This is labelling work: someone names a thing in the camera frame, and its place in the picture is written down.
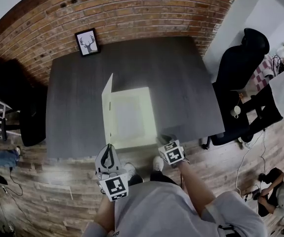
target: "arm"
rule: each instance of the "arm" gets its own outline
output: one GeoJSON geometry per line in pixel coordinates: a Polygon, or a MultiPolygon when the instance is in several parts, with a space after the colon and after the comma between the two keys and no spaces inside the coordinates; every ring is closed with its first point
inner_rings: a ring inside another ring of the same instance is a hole
{"type": "Polygon", "coordinates": [[[205,206],[215,200],[215,195],[187,162],[181,161],[178,168],[184,178],[192,205],[201,217],[205,206]]]}
{"type": "Polygon", "coordinates": [[[93,222],[87,225],[82,237],[106,237],[115,229],[114,204],[107,196],[103,196],[93,222]]]}
{"type": "Polygon", "coordinates": [[[269,204],[264,197],[259,197],[258,202],[260,204],[262,204],[267,209],[267,211],[269,213],[274,214],[274,211],[275,211],[276,207],[271,205],[271,204],[269,204]]]}
{"type": "Polygon", "coordinates": [[[94,222],[102,226],[107,232],[115,229],[114,202],[110,202],[107,196],[103,196],[94,222]]]}
{"type": "Polygon", "coordinates": [[[263,189],[261,192],[261,196],[267,195],[271,190],[274,189],[275,186],[280,184],[284,179],[284,173],[282,173],[268,188],[263,189]]]}

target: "framed picture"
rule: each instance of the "framed picture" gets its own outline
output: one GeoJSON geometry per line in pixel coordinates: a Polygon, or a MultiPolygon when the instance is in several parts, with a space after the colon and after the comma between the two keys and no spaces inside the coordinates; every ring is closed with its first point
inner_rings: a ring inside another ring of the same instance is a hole
{"type": "Polygon", "coordinates": [[[75,33],[75,37],[82,57],[100,53],[94,28],[75,33]]]}

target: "cup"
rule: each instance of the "cup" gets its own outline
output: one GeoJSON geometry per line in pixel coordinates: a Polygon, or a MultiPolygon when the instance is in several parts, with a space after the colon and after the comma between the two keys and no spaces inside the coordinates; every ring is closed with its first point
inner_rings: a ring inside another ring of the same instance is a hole
{"type": "Polygon", "coordinates": [[[272,79],[272,78],[274,78],[274,76],[275,76],[274,72],[273,72],[271,69],[265,69],[265,70],[263,70],[262,75],[263,75],[265,78],[268,77],[269,79],[272,79]]]}
{"type": "Polygon", "coordinates": [[[236,105],[236,106],[234,107],[234,109],[231,110],[231,115],[232,115],[234,118],[236,118],[236,119],[239,118],[239,114],[240,114],[240,113],[241,113],[241,109],[240,109],[240,107],[239,107],[238,105],[236,105]]]}

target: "gray table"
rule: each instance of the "gray table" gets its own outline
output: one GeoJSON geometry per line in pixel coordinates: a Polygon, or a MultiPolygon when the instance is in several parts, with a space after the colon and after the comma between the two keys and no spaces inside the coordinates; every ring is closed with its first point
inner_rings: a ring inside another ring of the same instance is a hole
{"type": "Polygon", "coordinates": [[[105,145],[101,93],[149,87],[158,134],[180,142],[224,132],[219,106],[192,38],[137,39],[53,61],[46,107],[48,157],[95,156],[105,145]]]}

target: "brick wall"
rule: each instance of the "brick wall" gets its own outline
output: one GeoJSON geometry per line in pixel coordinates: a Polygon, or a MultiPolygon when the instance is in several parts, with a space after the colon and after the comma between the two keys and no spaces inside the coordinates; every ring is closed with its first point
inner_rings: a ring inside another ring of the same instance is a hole
{"type": "Polygon", "coordinates": [[[0,56],[48,84],[52,60],[78,50],[74,33],[96,28],[99,44],[192,36],[201,55],[233,0],[22,0],[0,20],[0,56]]]}

